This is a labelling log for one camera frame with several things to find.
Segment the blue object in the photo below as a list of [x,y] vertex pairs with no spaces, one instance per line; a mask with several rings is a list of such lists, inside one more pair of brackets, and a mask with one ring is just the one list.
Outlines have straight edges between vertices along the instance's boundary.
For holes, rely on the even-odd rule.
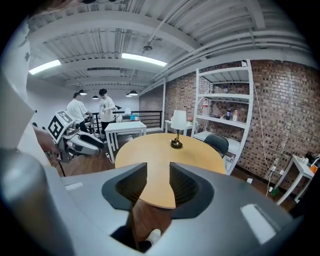
[[135,120],[135,117],[138,117],[138,115],[137,115],[137,114],[132,114],[132,115],[130,116],[130,120]]

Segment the white ceiling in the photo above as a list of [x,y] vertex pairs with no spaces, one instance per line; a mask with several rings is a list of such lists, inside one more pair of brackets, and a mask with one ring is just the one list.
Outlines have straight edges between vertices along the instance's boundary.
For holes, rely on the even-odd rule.
[[[97,0],[36,16],[29,28],[30,69],[59,59],[61,66],[38,76],[86,88],[135,86],[142,91],[188,65],[239,50],[310,52],[295,25],[270,0]],[[150,41],[153,49],[143,52]],[[121,59],[123,52],[143,53],[168,65]]]

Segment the white container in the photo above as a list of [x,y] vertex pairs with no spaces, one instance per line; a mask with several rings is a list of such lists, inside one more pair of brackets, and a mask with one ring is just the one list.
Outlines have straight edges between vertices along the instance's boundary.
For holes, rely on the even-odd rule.
[[237,121],[237,119],[238,119],[238,110],[235,110],[232,116],[232,121]]

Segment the wooden floor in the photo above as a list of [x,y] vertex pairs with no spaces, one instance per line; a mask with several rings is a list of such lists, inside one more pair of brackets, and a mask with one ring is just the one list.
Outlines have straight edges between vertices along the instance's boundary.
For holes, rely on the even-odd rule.
[[[132,140],[130,136],[123,136],[118,139],[119,148],[123,146],[126,142]],[[82,175],[82,174],[91,174],[100,171],[114,169],[115,165],[110,162],[106,157],[105,153],[108,152],[108,146],[105,145],[104,149],[98,156],[76,156],[70,163],[62,163],[66,176]],[[59,167],[59,164],[56,160],[50,159],[51,165],[56,167],[60,176],[63,176],[62,171]],[[240,171],[239,169],[234,169],[232,176],[246,181],[248,178],[252,178],[252,186],[257,189],[259,192],[264,195],[267,192],[267,185],[254,177]],[[276,197],[272,197],[268,193],[268,197],[276,202],[283,194],[280,193]],[[288,197],[282,204],[286,211],[290,211],[292,207],[296,205],[292,197]],[[160,208],[153,207],[144,203],[141,200],[138,200],[133,210],[133,223],[135,229],[135,240],[137,242],[144,241],[150,232],[156,228],[161,230],[161,233],[164,233],[171,223],[171,214],[168,210],[161,210]]]

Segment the brass lamp base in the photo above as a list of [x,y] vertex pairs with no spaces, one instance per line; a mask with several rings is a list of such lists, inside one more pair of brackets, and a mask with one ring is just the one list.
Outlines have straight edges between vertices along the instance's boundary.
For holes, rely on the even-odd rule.
[[182,148],[182,143],[179,141],[179,130],[176,130],[176,138],[171,140],[170,146],[174,149]]

